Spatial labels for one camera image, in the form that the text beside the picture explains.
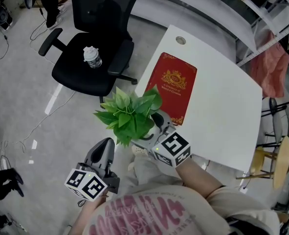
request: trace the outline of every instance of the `light gray pants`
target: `light gray pants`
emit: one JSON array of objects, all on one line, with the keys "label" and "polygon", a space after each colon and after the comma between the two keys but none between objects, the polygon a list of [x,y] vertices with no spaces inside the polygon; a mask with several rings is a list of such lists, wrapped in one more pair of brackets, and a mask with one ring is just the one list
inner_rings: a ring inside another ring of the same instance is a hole
[{"label": "light gray pants", "polygon": [[117,197],[164,185],[182,186],[179,178],[162,173],[157,165],[145,155],[134,158],[134,167],[121,180]]}]

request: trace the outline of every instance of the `human arm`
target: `human arm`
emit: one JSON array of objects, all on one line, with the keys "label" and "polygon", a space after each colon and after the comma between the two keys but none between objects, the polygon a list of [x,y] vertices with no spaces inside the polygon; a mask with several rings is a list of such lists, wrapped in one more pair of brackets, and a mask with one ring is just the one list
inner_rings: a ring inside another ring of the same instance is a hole
[{"label": "human arm", "polygon": [[187,187],[197,191],[204,198],[222,187],[221,182],[190,158],[177,166],[176,171]]},{"label": "human arm", "polygon": [[105,203],[105,200],[106,197],[99,197],[94,202],[86,201],[68,235],[82,235],[93,212],[96,210],[96,208]]}]

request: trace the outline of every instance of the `white table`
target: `white table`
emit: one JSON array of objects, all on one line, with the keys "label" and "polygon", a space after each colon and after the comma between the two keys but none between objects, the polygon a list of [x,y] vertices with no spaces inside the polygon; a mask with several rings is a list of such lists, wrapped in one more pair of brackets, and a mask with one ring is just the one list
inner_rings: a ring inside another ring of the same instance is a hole
[{"label": "white table", "polygon": [[[186,44],[178,44],[177,36]],[[260,126],[261,87],[220,52],[171,25],[138,83],[137,95],[143,95],[163,52],[198,69],[183,125],[178,127],[191,152],[248,171]]]}]

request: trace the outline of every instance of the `white t-shirt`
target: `white t-shirt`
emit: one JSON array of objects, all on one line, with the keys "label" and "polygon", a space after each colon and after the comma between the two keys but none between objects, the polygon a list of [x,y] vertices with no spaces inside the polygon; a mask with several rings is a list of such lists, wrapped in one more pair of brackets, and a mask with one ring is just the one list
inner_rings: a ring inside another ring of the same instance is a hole
[{"label": "white t-shirt", "polygon": [[183,186],[161,186],[99,206],[84,235],[227,235],[226,218],[234,217],[279,234],[277,214],[241,192],[223,187],[207,199]]}]

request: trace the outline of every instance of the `pink cloth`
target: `pink cloth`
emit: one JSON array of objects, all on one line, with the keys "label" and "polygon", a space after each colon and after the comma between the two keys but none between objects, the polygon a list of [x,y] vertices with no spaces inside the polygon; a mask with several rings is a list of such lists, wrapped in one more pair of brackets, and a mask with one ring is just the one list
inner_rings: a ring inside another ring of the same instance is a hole
[{"label": "pink cloth", "polygon": [[[273,33],[269,31],[265,43],[273,38]],[[280,43],[275,43],[252,59],[250,76],[262,87],[264,97],[284,96],[284,83],[288,64],[289,55]]]}]

